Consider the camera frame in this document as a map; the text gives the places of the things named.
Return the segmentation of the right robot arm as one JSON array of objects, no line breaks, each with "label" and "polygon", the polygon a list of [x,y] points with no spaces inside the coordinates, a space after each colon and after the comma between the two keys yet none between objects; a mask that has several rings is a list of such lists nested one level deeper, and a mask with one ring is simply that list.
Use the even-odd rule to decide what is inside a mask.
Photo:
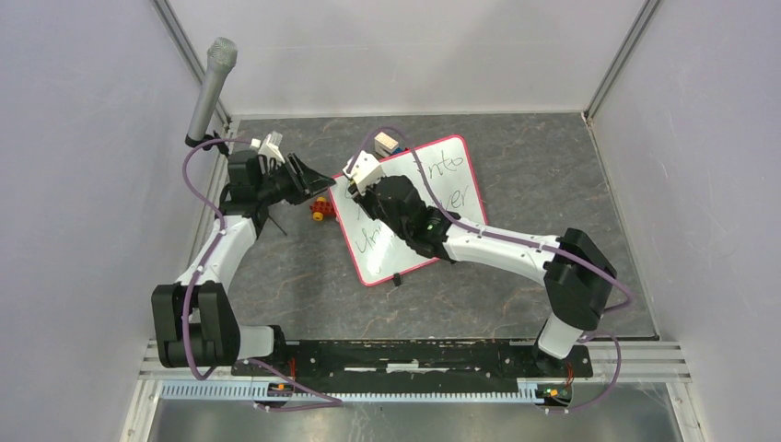
[{"label": "right robot arm", "polygon": [[425,258],[473,262],[518,274],[541,285],[552,310],[531,354],[534,368],[554,376],[585,332],[597,329],[616,272],[584,232],[533,236],[489,227],[427,204],[405,176],[389,176],[358,190],[354,201]]}]

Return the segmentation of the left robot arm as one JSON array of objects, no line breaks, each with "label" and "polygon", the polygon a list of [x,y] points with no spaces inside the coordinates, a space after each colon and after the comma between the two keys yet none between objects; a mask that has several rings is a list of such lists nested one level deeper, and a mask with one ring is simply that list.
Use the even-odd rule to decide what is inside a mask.
[{"label": "left robot arm", "polygon": [[249,248],[269,220],[272,205],[299,205],[329,190],[334,178],[308,167],[296,155],[263,169],[259,154],[242,150],[227,158],[227,184],[212,231],[190,267],[171,284],[158,285],[151,305],[158,357],[167,368],[189,368],[207,378],[239,359],[240,327],[228,289]]}]

